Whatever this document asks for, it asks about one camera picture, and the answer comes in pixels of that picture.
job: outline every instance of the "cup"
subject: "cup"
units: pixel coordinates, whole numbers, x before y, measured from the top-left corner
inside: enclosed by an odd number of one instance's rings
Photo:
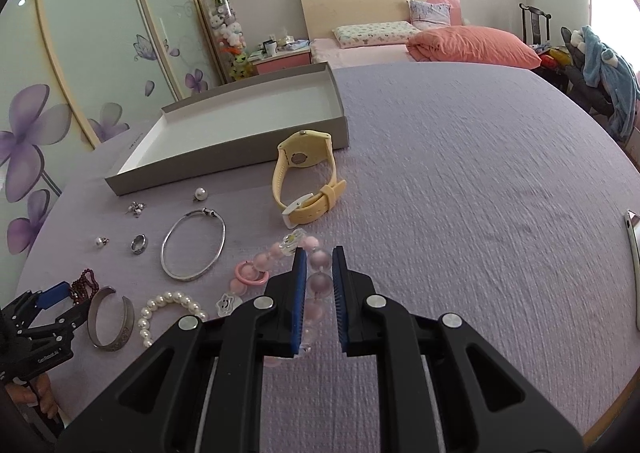
[[[276,55],[278,45],[273,39],[265,41],[262,45],[264,46],[264,51],[267,52],[267,57],[272,58]]]

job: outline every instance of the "purple flower decal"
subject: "purple flower decal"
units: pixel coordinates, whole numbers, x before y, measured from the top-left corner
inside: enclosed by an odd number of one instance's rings
[[[118,124],[121,116],[122,106],[116,102],[105,102],[100,109],[100,122],[92,118],[89,119],[89,124],[94,128],[100,142],[109,140],[129,129],[129,125],[126,122]]]
[[[196,68],[196,71],[193,73],[193,76],[191,74],[187,74],[184,77],[184,84],[187,86],[187,88],[191,89],[192,97],[195,94],[199,94],[201,92],[205,92],[206,90],[209,90],[209,85],[207,84],[207,81],[202,80],[202,70],[200,70],[199,68]]]
[[[50,193],[47,189],[38,189],[27,198],[27,214],[29,218],[16,218],[6,228],[6,245],[12,255],[19,255],[31,245],[47,218]]]
[[[145,84],[145,97],[150,96],[151,92],[154,91],[155,87],[156,87],[156,84],[153,81],[147,81]]]
[[[151,41],[149,41],[144,36],[141,36],[140,34],[136,34],[136,39],[138,41],[133,43],[133,48],[136,49],[136,54],[137,54],[133,58],[134,61],[137,61],[139,58],[146,59],[148,61],[157,60],[158,56],[156,56],[156,51],[154,50],[154,46],[151,44]],[[180,49],[178,48],[169,50],[169,43],[167,42],[166,39],[164,40],[163,44],[164,44],[164,50],[168,52],[170,56],[176,57],[180,55]]]
[[[44,173],[44,155],[38,146],[60,142],[71,126],[68,104],[42,113],[49,98],[46,84],[27,86],[11,100],[11,131],[0,131],[0,165],[9,160],[4,192],[8,202],[25,197]]]

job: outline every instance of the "purple bedspread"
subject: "purple bedspread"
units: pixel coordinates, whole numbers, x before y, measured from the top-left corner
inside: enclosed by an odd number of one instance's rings
[[[335,210],[305,229],[327,248],[343,245],[351,268],[411,312],[462,315],[585,432],[640,365],[622,218],[640,212],[640,175],[596,122],[526,70],[397,63],[335,76],[351,134],[351,147],[335,158],[348,185]],[[116,197],[103,177],[135,132],[87,156],[18,286],[46,289],[94,269],[118,291],[100,312],[105,339],[119,328],[120,295],[139,311],[151,295],[179,289],[213,314],[233,266],[287,232],[271,198],[273,163]],[[315,190],[319,173],[291,173],[286,197]],[[226,245],[212,271],[178,284],[161,269],[160,244],[194,208],[198,186],[226,221]],[[132,200],[147,204],[140,218],[125,214]],[[150,243],[134,256],[129,245],[139,233]],[[98,236],[111,242],[96,249]],[[190,220],[172,240],[172,266],[196,271],[218,238],[210,220]],[[183,313],[162,309],[152,333]],[[71,416],[143,352],[137,335],[103,353],[84,329],[76,333],[75,357],[50,372]],[[265,370],[261,449],[375,451],[377,399],[374,361],[340,353],[332,308],[308,356]]]

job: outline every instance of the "silver ring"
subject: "silver ring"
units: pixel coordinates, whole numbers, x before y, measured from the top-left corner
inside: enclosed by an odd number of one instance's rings
[[[166,247],[166,242],[167,240],[169,240],[171,233],[174,232],[174,229],[178,226],[178,224],[180,224],[182,221],[186,220],[187,218],[190,218],[192,216],[197,216],[198,214],[204,214],[205,216],[210,216],[211,218],[217,218],[218,220],[220,220],[220,222],[222,222],[222,239],[220,240],[220,246],[218,247],[218,250],[216,251],[216,255],[213,257],[213,259],[207,264],[207,266],[204,269],[199,271],[199,273],[191,274],[190,276],[178,276],[177,274],[174,274],[171,271],[169,271],[169,269],[166,266],[166,263],[164,263],[164,249]],[[185,216],[180,218],[172,226],[171,229],[169,229],[169,232],[164,237],[164,240],[162,240],[162,246],[160,247],[160,263],[162,264],[162,269],[165,271],[165,273],[167,273],[172,278],[177,279],[178,281],[192,281],[197,277],[202,276],[211,268],[211,266],[214,263],[218,261],[218,258],[220,257],[220,253],[222,252],[222,247],[225,245],[225,234],[226,234],[225,221],[222,219],[222,216],[217,214],[213,209],[203,208],[203,209],[196,209],[194,211],[190,211],[189,213],[185,214]]]
[[[133,242],[131,242],[131,250],[133,251],[133,254],[134,255],[141,255],[142,253],[144,253],[147,243],[148,242],[146,240],[146,236],[145,235],[136,236],[133,239]]]
[[[116,338],[111,341],[108,345],[104,345],[100,343],[98,339],[98,334],[95,331],[95,322],[98,316],[98,308],[100,308],[100,303],[104,300],[108,295],[115,294],[115,289],[112,287],[102,287],[102,289],[98,290],[95,293],[94,298],[91,300],[91,305],[89,305],[89,314],[87,316],[86,329],[89,332],[89,339],[94,344],[94,347],[104,350],[106,352],[115,352],[116,350],[120,350],[124,345],[127,344],[129,338],[131,337],[131,332],[133,331],[134,324],[134,308],[131,300],[125,296],[122,296],[122,304],[124,305],[124,316],[122,318],[122,327],[118,332]]]

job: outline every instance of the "pink drawer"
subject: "pink drawer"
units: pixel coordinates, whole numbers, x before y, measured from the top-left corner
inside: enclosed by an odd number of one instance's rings
[[[276,59],[275,61],[267,61],[255,65],[255,69],[260,75],[268,74],[269,72],[276,72],[283,68],[302,67],[302,65],[311,64],[311,54],[298,54],[295,56],[287,56],[285,58]]]

